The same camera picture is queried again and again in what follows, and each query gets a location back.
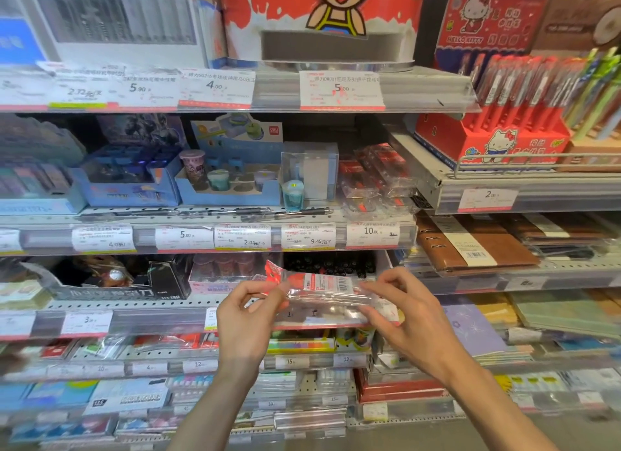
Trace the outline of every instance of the brown notebook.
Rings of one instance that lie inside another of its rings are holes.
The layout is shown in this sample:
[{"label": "brown notebook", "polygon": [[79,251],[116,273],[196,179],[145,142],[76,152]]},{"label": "brown notebook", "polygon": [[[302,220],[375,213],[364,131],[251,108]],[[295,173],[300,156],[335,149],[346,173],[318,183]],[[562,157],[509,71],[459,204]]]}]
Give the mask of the brown notebook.
[{"label": "brown notebook", "polygon": [[612,236],[588,215],[579,212],[496,214],[493,218],[519,240],[535,245],[575,245]]},{"label": "brown notebook", "polygon": [[486,215],[416,216],[417,243],[446,276],[534,268],[539,259]]}]

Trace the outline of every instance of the forearm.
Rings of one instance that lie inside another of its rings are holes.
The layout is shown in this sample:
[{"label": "forearm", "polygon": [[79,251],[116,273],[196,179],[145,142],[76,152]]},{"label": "forearm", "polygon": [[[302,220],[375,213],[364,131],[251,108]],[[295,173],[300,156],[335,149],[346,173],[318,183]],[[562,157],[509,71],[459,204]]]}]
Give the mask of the forearm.
[{"label": "forearm", "polygon": [[221,451],[255,383],[256,365],[222,365],[201,400],[179,426],[168,451]]},{"label": "forearm", "polygon": [[490,372],[472,358],[447,384],[490,451],[558,451],[501,389]]}]

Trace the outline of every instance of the left hand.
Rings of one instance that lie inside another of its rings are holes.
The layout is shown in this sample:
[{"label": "left hand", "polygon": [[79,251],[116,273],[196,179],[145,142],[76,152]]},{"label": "left hand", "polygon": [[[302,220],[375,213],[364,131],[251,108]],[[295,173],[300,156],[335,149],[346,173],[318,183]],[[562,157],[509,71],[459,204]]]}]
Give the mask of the left hand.
[{"label": "left hand", "polygon": [[[286,283],[244,281],[221,302],[216,311],[220,366],[258,371],[268,350],[274,318],[288,291]],[[246,308],[252,297],[259,300]]]}]

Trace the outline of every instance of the hello kitty character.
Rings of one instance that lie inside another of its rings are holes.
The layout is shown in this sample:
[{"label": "hello kitty character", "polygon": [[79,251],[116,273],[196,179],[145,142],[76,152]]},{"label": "hello kitty character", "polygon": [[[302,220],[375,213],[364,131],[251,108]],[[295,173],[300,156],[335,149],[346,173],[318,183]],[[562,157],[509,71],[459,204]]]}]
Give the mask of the hello kitty character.
[{"label": "hello kitty character", "polygon": [[[517,130],[502,132],[500,129],[496,129],[492,138],[485,144],[485,155],[506,155],[509,150],[516,146],[516,142]],[[501,161],[502,157],[483,157],[483,163],[500,163]]]},{"label": "hello kitty character", "polygon": [[464,7],[460,11],[462,19],[466,23],[462,26],[462,34],[476,34],[483,27],[483,22],[491,12],[491,0],[466,0]]}]

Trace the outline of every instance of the hand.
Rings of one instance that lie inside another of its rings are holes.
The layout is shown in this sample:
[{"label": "hand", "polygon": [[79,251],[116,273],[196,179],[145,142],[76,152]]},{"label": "hand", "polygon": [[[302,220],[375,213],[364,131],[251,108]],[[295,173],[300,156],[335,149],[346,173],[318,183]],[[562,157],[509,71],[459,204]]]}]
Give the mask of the hand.
[{"label": "hand", "polygon": [[[392,283],[403,286],[405,292]],[[464,364],[473,362],[438,299],[405,268],[389,269],[380,274],[377,282],[366,282],[362,287],[391,301],[403,312],[406,320],[397,327],[374,308],[360,307],[392,347],[417,368],[447,386]]]},{"label": "hand", "polygon": [[[221,302],[216,311],[220,367],[232,365],[234,370],[258,373],[268,350],[274,318],[288,291],[286,283],[244,281]],[[252,297],[260,299],[246,308]]]}]

